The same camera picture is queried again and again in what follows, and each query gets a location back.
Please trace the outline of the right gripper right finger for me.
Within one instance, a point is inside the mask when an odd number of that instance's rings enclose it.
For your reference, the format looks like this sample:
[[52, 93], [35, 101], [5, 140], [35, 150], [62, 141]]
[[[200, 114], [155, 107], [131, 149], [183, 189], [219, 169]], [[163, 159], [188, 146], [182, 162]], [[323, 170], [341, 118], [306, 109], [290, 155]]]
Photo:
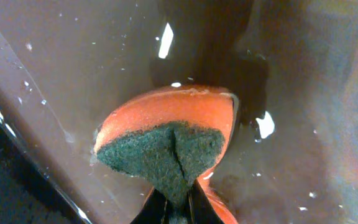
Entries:
[[195, 180], [188, 191], [188, 217], [191, 224], [223, 224], [209, 202], [199, 182]]

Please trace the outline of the orange sponge with green pad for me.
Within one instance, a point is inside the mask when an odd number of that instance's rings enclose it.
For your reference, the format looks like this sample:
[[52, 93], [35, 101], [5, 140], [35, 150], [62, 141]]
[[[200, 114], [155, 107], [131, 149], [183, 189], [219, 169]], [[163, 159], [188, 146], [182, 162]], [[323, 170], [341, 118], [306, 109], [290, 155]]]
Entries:
[[164, 223], [190, 223], [188, 191], [195, 180], [218, 217], [235, 223], [209, 183], [233, 137], [238, 107], [238, 97], [225, 88], [160, 88], [114, 110], [96, 132], [93, 154], [113, 171], [140, 177], [163, 194]]

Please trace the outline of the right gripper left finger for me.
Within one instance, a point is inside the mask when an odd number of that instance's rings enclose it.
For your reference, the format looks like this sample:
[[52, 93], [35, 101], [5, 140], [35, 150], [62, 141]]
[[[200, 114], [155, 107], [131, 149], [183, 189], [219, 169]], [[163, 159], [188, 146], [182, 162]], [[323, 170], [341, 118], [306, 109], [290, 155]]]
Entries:
[[153, 188], [131, 224], [163, 224], [167, 208], [167, 199], [157, 189]]

